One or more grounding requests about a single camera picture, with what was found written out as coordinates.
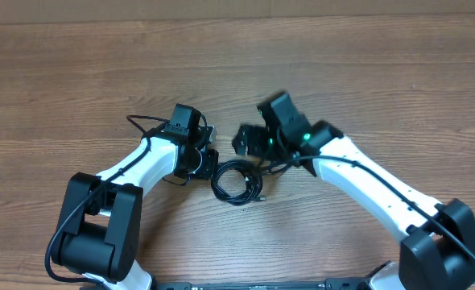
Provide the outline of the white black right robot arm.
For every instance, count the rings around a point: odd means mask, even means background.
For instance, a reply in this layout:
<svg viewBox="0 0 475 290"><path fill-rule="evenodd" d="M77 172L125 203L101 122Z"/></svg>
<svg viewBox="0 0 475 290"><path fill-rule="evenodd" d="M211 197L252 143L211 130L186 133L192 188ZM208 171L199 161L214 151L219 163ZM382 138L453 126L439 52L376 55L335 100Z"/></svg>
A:
<svg viewBox="0 0 475 290"><path fill-rule="evenodd" d="M444 204L405 184L328 122L243 124L232 142L239 155L263 157L260 172L305 167L364 207L399 244L399 260L349 289L467 289L475 283L475 216L464 202Z"/></svg>

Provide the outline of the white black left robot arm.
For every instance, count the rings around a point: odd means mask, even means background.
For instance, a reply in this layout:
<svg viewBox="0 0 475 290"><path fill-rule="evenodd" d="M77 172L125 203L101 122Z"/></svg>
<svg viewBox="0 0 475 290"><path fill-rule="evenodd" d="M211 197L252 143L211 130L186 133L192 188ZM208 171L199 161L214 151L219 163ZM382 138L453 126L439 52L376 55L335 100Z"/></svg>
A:
<svg viewBox="0 0 475 290"><path fill-rule="evenodd" d="M208 147L214 133L209 127L194 139L146 134L112 168L75 174L45 252L48 275L98 289L151 289L152 275L136 260L143 198L169 174L209 179L217 162L217 152Z"/></svg>

